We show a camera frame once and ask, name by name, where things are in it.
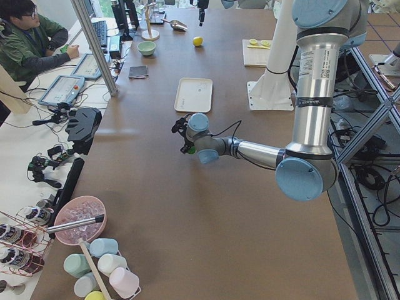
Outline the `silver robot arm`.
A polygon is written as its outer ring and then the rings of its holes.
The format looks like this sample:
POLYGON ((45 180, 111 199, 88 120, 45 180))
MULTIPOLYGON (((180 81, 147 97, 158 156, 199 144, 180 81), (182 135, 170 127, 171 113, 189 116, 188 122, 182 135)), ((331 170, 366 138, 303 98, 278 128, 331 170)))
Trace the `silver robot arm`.
POLYGON ((222 137, 201 113, 172 127, 184 138, 182 153, 203 164, 229 155, 275 172, 289 198, 309 201, 338 178, 327 145, 339 53, 366 38, 367 1, 283 1, 264 74, 247 90, 251 109, 293 110, 291 142, 284 148, 222 137))

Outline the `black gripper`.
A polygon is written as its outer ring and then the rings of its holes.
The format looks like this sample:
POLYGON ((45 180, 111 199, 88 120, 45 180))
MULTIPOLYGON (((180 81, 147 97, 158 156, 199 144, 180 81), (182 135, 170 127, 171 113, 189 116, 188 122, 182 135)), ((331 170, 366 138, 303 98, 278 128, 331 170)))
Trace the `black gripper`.
POLYGON ((205 18, 205 9, 209 6, 209 0, 197 0, 197 7, 199 8, 199 25, 202 26, 205 18))
POLYGON ((194 143, 187 139, 184 139, 184 146, 180 149, 180 151, 183 154, 187 154, 186 152, 187 152, 188 148, 190 148, 191 146, 194 146, 194 143))

